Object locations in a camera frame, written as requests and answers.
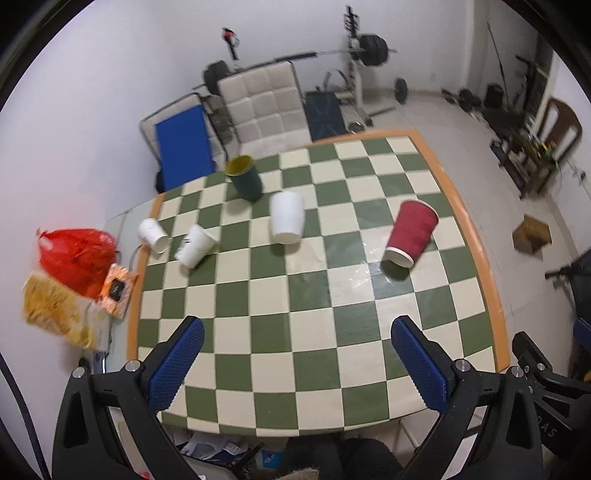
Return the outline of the red ribbed paper cup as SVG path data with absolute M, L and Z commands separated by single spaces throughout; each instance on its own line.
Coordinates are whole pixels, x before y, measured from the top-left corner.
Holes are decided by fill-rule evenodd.
M 384 258 L 402 268 L 412 269 L 438 224 L 439 216 L 429 204 L 420 200 L 404 201 L 394 221 Z

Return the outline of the small white paper cup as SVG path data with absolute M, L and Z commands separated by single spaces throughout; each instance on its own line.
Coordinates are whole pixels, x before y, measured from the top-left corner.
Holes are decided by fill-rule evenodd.
M 162 254 L 169 246 L 169 236 L 160 223 L 153 218 L 143 219 L 138 226 L 138 238 L 156 255 Z

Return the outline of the white printed paper cup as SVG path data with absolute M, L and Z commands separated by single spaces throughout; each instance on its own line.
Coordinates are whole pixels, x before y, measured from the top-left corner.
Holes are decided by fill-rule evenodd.
M 204 228 L 194 224 L 181 240 L 174 258 L 186 269 L 194 269 L 215 246 L 215 238 Z

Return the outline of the plain white foam cup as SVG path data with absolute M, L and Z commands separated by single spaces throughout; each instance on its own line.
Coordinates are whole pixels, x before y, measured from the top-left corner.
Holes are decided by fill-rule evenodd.
M 274 242 L 290 245 L 304 234 L 304 198 L 293 191 L 281 191 L 270 198 L 270 235 Z

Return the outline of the dark green cup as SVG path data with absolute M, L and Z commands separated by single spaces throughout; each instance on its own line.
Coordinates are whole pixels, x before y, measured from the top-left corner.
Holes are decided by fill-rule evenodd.
M 231 159 L 226 165 L 225 173 L 242 199 L 256 202 L 263 196 L 263 182 L 252 157 L 240 155 Z

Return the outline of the black stroller with clothes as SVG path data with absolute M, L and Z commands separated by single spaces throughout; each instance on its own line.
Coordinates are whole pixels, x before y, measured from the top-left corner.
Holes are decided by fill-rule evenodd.
M 572 263 L 545 273 L 546 279 L 565 279 L 570 284 L 576 314 L 571 375 L 587 384 L 590 383 L 590 256 L 587 250 Z

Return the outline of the yellow white snack package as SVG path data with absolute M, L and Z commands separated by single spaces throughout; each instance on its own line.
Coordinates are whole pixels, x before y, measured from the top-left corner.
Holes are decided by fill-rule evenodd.
M 23 315 L 28 324 L 79 348 L 109 349 L 111 319 L 105 310 L 40 271 L 33 271 L 25 282 Z

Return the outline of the orange wet wipes pack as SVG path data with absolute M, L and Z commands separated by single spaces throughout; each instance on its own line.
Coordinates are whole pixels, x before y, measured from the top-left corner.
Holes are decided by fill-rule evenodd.
M 123 319 L 137 278 L 136 272 L 112 264 L 101 288 L 98 304 L 112 317 Z

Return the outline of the brown cardboard box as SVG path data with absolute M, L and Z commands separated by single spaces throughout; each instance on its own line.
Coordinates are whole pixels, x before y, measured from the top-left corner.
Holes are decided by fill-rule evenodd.
M 525 215 L 523 222 L 513 231 L 512 239 L 517 251 L 530 255 L 552 243 L 549 226 L 529 215 Z

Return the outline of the red plastic bag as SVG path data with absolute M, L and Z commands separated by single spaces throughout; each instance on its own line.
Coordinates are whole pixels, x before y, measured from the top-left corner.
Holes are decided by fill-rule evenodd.
M 112 235 L 96 229 L 37 231 L 42 269 L 77 294 L 96 300 L 116 259 Z

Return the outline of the brown wooden chair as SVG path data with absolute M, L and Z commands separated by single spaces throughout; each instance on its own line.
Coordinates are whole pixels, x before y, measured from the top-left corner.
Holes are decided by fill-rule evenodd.
M 519 198 L 540 195 L 582 138 L 583 127 L 574 110 L 551 97 L 536 133 L 517 131 L 508 142 L 506 164 L 517 173 Z

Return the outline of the blue folding mat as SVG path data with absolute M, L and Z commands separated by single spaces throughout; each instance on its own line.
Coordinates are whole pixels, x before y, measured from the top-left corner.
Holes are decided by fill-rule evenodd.
M 159 122 L 155 130 L 165 191 L 214 173 L 211 141 L 201 105 Z

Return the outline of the beige quilted cushion chair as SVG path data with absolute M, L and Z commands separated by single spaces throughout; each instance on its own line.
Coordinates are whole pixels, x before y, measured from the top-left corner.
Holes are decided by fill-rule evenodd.
M 272 63 L 218 82 L 240 152 L 262 158 L 311 143 L 294 65 Z

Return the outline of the barbell weight rack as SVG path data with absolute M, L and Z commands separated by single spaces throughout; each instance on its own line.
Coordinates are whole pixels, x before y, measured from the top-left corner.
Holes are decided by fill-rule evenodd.
M 389 61 L 390 55 L 397 53 L 396 49 L 390 48 L 387 41 L 377 35 L 359 32 L 359 16 L 353 12 L 351 6 L 346 6 L 344 15 L 344 25 L 346 30 L 346 48 L 325 51 L 307 51 L 293 55 L 274 57 L 273 60 L 252 65 L 252 68 L 259 68 L 274 63 L 297 62 L 308 59 L 314 59 L 321 56 L 344 54 L 346 56 L 346 72 L 339 71 L 342 79 L 345 80 L 345 90 L 339 92 L 337 99 L 341 103 L 349 104 L 353 107 L 356 114 L 360 116 L 363 125 L 367 127 L 374 126 L 374 118 L 387 112 L 394 111 L 396 107 L 387 107 L 375 112 L 368 112 L 363 104 L 363 79 L 362 68 L 377 68 Z M 233 67 L 229 67 L 224 60 L 219 60 L 209 64 L 202 72 L 202 83 L 198 88 L 205 87 L 212 95 L 219 96 L 221 91 L 218 88 L 222 79 L 228 78 L 232 74 L 245 71 L 239 64 L 238 34 L 235 31 L 223 27 L 221 38 L 228 47 L 228 52 L 233 62 Z

